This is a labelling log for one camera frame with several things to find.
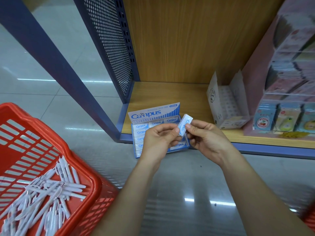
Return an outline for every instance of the perforated metal panel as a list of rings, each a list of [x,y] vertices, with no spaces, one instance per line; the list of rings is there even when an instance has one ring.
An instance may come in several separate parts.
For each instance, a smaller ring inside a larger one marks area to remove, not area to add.
[[[130,38],[129,40],[124,38],[121,26],[126,25],[124,26],[126,28],[127,24],[119,20],[120,12],[116,9],[116,0],[74,0],[74,2],[120,98],[123,103],[128,102],[134,79],[131,63],[134,63],[135,58],[130,58],[130,53],[127,51]]]

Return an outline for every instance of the white cardboard box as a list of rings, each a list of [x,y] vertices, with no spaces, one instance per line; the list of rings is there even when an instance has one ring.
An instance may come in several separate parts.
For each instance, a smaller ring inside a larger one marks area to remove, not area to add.
[[[218,128],[241,128],[250,120],[241,71],[235,74],[228,86],[218,86],[215,72],[207,90],[207,97]]]

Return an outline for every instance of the red circular label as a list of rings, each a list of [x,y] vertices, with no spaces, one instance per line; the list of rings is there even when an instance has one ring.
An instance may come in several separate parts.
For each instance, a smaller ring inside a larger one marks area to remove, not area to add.
[[[257,121],[257,127],[265,128],[269,125],[269,120],[267,118],[260,118]]]

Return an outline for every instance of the wood grain panel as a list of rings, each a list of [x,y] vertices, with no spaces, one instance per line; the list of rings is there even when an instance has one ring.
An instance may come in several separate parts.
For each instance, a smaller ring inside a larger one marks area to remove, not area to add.
[[[213,123],[207,100],[207,84],[135,82],[127,112],[180,102],[180,115]],[[248,137],[241,129],[224,130],[231,142],[273,146],[315,148],[313,141],[282,138]],[[131,134],[131,121],[126,114],[122,133]]]
[[[228,84],[283,0],[124,0],[141,81]]]

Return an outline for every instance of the floor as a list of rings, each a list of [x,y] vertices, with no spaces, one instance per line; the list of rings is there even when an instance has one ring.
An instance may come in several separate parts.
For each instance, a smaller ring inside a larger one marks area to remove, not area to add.
[[[49,0],[33,14],[116,123],[120,98],[73,1]],[[117,187],[124,185],[137,162],[132,145],[113,142],[0,26],[0,103],[4,102],[16,103],[41,119],[94,169]],[[315,195],[315,161],[245,157],[293,211],[305,211]],[[222,171],[198,151],[167,155],[154,177],[140,235],[164,234],[246,235]]]

